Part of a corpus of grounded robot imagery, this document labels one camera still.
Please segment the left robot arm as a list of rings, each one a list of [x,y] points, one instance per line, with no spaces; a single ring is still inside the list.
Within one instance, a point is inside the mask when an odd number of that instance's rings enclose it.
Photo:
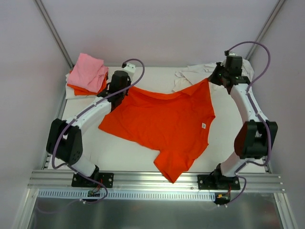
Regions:
[[[131,85],[130,73],[115,71],[109,85],[98,97],[77,115],[67,119],[53,120],[46,145],[47,153],[52,155],[52,166],[56,168],[55,158],[63,161],[76,172],[83,174],[83,182],[93,187],[98,184],[98,167],[83,155],[82,136],[96,122],[118,107]]]

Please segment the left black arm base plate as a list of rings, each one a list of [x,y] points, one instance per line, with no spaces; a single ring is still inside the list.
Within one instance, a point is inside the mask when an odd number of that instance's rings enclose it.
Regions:
[[[100,186],[100,184],[103,184],[106,188],[112,188],[113,181],[114,173],[94,172],[90,177],[74,173],[71,186],[96,188]]]

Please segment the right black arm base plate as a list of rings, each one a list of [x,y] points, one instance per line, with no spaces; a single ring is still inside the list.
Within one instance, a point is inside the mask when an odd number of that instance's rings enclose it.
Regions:
[[[225,177],[222,175],[198,175],[199,190],[240,190],[240,183],[237,177]]]

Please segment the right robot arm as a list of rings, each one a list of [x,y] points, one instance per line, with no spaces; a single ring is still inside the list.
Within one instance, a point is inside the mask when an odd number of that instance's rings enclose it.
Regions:
[[[217,62],[208,81],[223,86],[237,105],[243,125],[234,140],[233,153],[211,174],[216,189],[230,189],[239,185],[237,177],[248,164],[264,167],[257,160],[269,159],[278,130],[260,109],[251,89],[251,82],[242,75],[241,56],[227,55],[224,63]]]

